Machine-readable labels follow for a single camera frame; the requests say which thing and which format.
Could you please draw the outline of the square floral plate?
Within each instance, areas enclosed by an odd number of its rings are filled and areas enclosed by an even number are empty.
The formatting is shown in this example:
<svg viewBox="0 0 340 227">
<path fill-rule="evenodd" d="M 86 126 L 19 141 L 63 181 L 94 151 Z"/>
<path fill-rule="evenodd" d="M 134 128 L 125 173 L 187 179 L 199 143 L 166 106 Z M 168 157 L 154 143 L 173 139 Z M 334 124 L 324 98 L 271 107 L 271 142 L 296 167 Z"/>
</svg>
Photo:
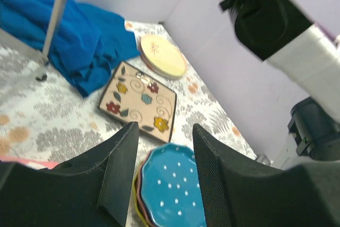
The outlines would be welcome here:
<svg viewBox="0 0 340 227">
<path fill-rule="evenodd" d="M 99 110 L 126 124 L 137 122 L 141 132 L 169 143 L 173 134 L 177 94 L 127 62 L 113 71 Z"/>
</svg>

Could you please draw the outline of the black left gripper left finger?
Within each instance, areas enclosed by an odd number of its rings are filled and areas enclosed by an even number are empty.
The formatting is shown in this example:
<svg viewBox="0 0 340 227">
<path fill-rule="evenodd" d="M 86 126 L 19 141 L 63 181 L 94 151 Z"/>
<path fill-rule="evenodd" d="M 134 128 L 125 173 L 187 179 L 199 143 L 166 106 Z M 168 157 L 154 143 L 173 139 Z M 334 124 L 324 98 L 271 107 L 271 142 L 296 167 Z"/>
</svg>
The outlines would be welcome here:
<svg viewBox="0 0 340 227">
<path fill-rule="evenodd" d="M 125 226 L 139 127 L 53 169 L 1 163 L 1 226 Z"/>
</svg>

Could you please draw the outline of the green polka dot plate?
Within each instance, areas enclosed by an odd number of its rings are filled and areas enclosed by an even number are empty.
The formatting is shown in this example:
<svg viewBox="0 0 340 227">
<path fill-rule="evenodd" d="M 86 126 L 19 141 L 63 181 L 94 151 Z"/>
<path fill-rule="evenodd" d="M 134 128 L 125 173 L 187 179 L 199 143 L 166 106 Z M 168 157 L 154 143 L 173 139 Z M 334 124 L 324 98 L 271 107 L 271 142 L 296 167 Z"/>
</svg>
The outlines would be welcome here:
<svg viewBox="0 0 340 227">
<path fill-rule="evenodd" d="M 133 183 L 132 183 L 132 193 L 133 193 L 133 200 L 134 200 L 134 209 L 139 217 L 139 219 L 142 222 L 142 225 L 144 227 L 149 227 L 144 215 L 140 212 L 138 206 L 138 199 L 137 199 L 137 178 L 138 178 L 138 174 L 136 173 L 133 179 Z"/>
</svg>

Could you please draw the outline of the pink polka dot plate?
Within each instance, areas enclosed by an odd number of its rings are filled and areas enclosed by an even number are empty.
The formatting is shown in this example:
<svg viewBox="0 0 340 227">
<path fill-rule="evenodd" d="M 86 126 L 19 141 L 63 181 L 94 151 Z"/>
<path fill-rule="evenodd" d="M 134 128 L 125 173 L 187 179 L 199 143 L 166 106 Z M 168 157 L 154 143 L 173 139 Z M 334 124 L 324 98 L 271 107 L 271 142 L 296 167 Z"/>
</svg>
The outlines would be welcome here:
<svg viewBox="0 0 340 227">
<path fill-rule="evenodd" d="M 139 208 L 140 212 L 144 215 L 148 225 L 149 226 L 156 226 L 156 224 L 151 219 L 151 217 L 148 213 L 148 209 L 147 209 L 146 205 L 144 204 L 144 201 L 141 197 L 141 185 L 142 185 L 141 170 L 142 170 L 142 167 L 144 166 L 144 164 L 146 163 L 147 159 L 149 158 L 151 152 L 152 152 L 152 150 L 147 154 L 145 160 L 140 164 L 139 170 L 137 172 L 137 174 L 138 174 L 138 178 L 137 178 L 137 199 L 138 199 L 138 204 L 139 204 L 138 208 Z"/>
</svg>

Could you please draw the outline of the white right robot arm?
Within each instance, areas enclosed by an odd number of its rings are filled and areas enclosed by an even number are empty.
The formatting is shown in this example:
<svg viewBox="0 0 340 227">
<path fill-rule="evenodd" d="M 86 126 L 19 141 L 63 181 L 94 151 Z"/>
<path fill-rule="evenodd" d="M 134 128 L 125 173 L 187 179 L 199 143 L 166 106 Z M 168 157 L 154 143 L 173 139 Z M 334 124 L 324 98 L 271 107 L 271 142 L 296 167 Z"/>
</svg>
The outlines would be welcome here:
<svg viewBox="0 0 340 227">
<path fill-rule="evenodd" d="M 278 162 L 339 160 L 339 46 L 292 0 L 223 0 L 238 40 L 284 72 L 309 97 L 291 110 L 287 145 Z"/>
</svg>

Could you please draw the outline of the cream round plate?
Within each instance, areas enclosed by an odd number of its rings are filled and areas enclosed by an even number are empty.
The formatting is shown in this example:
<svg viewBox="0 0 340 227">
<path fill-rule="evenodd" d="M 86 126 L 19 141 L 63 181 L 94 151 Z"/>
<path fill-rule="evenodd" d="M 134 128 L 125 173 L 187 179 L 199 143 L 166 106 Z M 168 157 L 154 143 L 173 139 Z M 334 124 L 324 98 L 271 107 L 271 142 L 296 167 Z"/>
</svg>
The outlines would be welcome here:
<svg viewBox="0 0 340 227">
<path fill-rule="evenodd" d="M 167 79 L 180 79 L 188 69 L 182 52 L 167 39 L 156 35 L 142 36 L 141 58 L 152 71 Z"/>
</svg>

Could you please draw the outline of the blue polka dot plate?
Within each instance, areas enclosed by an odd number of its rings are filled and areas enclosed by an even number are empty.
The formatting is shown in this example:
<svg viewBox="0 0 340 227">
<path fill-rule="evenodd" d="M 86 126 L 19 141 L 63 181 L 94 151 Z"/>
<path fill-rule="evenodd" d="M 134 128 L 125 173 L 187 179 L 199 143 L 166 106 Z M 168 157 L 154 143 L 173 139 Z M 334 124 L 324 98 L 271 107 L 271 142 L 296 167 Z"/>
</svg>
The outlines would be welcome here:
<svg viewBox="0 0 340 227">
<path fill-rule="evenodd" d="M 166 144 L 141 168 L 141 198 L 156 226 L 206 226 L 194 152 Z"/>
</svg>

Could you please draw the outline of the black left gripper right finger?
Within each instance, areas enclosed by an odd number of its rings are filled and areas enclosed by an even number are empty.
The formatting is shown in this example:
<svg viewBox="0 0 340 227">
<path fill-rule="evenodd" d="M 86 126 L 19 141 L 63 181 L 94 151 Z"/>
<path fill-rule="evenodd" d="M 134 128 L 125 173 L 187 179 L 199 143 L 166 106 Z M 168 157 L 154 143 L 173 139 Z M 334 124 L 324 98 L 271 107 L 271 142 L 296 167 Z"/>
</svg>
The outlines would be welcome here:
<svg viewBox="0 0 340 227">
<path fill-rule="evenodd" d="M 192 129 L 208 226 L 339 226 L 339 164 L 276 169 Z"/>
</svg>

